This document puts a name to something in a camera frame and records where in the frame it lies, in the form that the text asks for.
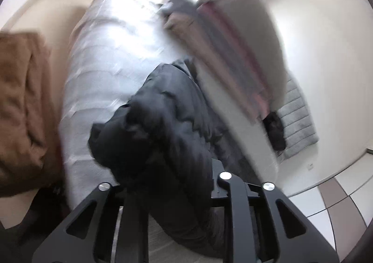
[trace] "brown blanket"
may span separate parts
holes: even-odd
[[[36,33],[0,33],[0,196],[61,176],[48,57]]]

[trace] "triangular cutout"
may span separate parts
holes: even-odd
[[[96,206],[97,202],[90,203],[85,210],[83,210],[81,214],[69,225],[69,227],[66,229],[66,233],[80,239],[85,239]]]
[[[294,216],[292,211],[285,205],[285,203],[281,200],[277,200],[276,205],[288,239],[305,234],[305,226],[298,220],[296,216]]]

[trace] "black fabric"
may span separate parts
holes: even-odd
[[[284,151],[286,148],[286,141],[283,135],[283,125],[277,113],[274,111],[270,112],[263,120],[263,124],[273,150]]]
[[[30,263],[34,251],[68,213],[58,185],[41,188],[20,224],[9,229],[0,226],[0,262]]]
[[[259,180],[196,76],[188,59],[159,65],[107,123],[93,124],[88,143],[176,242],[221,257],[224,216],[210,208],[211,159],[246,182]]]

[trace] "dark clothing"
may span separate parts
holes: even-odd
[[[208,256],[221,257],[224,232],[224,214],[210,208],[211,159],[259,183],[189,60],[159,65],[107,123],[93,124],[88,143],[169,236]]]

